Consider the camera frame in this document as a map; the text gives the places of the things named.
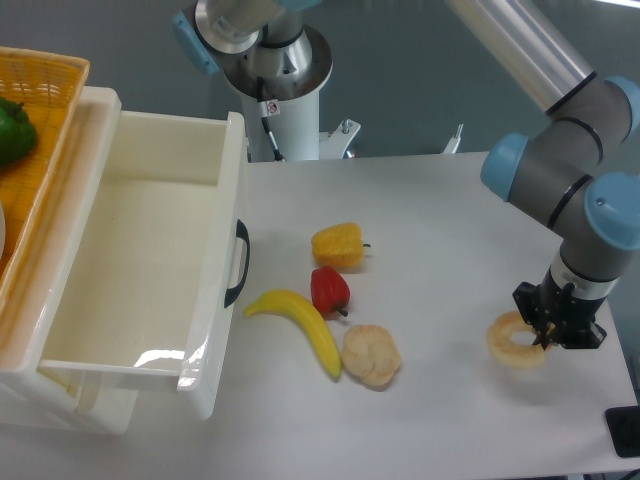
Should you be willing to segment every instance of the white table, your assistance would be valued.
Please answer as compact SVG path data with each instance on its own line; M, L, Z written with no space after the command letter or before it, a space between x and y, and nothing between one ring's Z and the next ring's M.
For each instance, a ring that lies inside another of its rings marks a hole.
M3 478L515 478L630 470L606 408L635 404L610 313L595 351L554 349L533 371L485 346L520 281L542 280L560 240L493 196L484 154L250 165L249 278L236 305L213 417L141 394L122 437L0 426ZM356 221L372 248L345 275L350 324L394 335L404 364L374 392L333 383L290 321L245 319L268 288L308 295L310 237Z

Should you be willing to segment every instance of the bolt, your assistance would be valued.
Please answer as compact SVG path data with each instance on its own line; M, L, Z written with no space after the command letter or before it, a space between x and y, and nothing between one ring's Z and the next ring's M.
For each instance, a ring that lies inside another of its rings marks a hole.
M351 130L351 127L353 127L353 123L351 123L351 120L349 120L348 118L345 118L342 121L342 133L346 135L347 133L349 133L349 130Z

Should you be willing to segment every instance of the white cabinet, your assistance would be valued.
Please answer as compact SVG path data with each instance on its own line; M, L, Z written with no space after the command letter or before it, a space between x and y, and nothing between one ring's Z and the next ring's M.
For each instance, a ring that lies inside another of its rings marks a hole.
M0 421L120 433L139 390L207 418L248 267L243 119L121 112L86 87L68 138L8 299Z

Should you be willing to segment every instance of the yellow banana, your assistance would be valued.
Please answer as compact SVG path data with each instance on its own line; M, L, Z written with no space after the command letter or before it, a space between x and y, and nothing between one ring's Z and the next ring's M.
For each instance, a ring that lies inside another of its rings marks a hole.
M342 370L340 352L327 323L309 300L291 290L268 290L244 309L247 317L257 313L281 315L296 322L309 338L323 368L338 379Z

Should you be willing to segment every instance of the white drawer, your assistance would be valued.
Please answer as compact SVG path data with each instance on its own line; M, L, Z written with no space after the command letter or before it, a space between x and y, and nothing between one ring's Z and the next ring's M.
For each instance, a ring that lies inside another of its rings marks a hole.
M245 163L238 114L120 114L40 372L63 386L177 390L211 415L241 285L230 287L248 268Z

